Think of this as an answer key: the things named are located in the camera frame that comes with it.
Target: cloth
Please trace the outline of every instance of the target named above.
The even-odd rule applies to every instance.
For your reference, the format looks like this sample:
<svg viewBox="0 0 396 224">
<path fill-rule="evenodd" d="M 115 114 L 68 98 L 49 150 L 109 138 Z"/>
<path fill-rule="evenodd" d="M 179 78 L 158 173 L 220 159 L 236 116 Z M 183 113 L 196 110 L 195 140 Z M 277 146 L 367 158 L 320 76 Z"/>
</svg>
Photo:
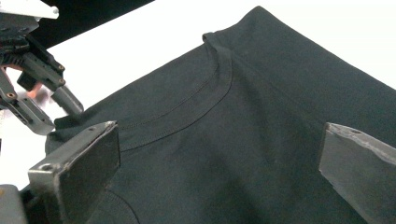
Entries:
<svg viewBox="0 0 396 224">
<path fill-rule="evenodd" d="M 396 92 L 261 7 L 204 41 L 55 120 L 47 153 L 120 125 L 121 166 L 89 222 L 365 223 L 318 170 L 323 127 L 396 146 Z"/>
</svg>

